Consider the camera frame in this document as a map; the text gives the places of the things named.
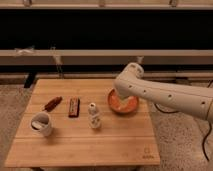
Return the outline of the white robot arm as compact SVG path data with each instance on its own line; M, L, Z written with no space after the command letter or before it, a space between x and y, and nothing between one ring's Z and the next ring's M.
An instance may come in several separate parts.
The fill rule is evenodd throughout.
M120 98L137 96L213 123L213 88L146 81L144 69L129 63L114 80Z

